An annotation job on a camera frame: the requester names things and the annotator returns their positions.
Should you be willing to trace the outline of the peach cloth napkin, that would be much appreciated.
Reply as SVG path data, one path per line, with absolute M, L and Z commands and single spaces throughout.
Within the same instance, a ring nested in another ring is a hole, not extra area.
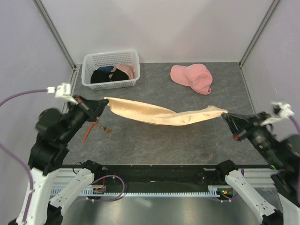
M 213 105 L 198 111 L 174 112 L 157 105 L 127 99 L 105 97 L 112 113 L 131 120 L 154 125 L 185 126 L 220 117 L 225 109 Z

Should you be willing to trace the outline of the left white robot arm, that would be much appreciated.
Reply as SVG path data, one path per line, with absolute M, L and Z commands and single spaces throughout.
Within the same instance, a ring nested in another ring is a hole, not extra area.
M 41 112 L 36 123 L 37 138 L 25 166 L 30 180 L 21 212 L 11 225 L 60 225 L 69 206 L 90 183 L 103 179 L 100 165 L 88 160 L 62 192 L 51 198 L 54 180 L 64 158 L 68 143 L 87 121 L 95 122 L 108 105 L 108 100 L 88 100 L 74 96 L 68 112 L 57 108 Z

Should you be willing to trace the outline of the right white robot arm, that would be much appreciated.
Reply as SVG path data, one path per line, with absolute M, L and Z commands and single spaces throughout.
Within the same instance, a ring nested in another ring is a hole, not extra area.
M 278 110 L 270 115 L 260 112 L 255 115 L 223 113 L 234 140 L 248 140 L 264 159 L 255 169 L 272 170 L 270 179 L 277 190 L 282 209 L 277 209 L 246 181 L 241 169 L 231 160 L 216 166 L 215 180 L 228 184 L 247 204 L 260 225 L 298 225 L 300 223 L 300 135 L 293 134 L 278 140 L 273 134 L 273 124 L 293 119 L 292 112 Z

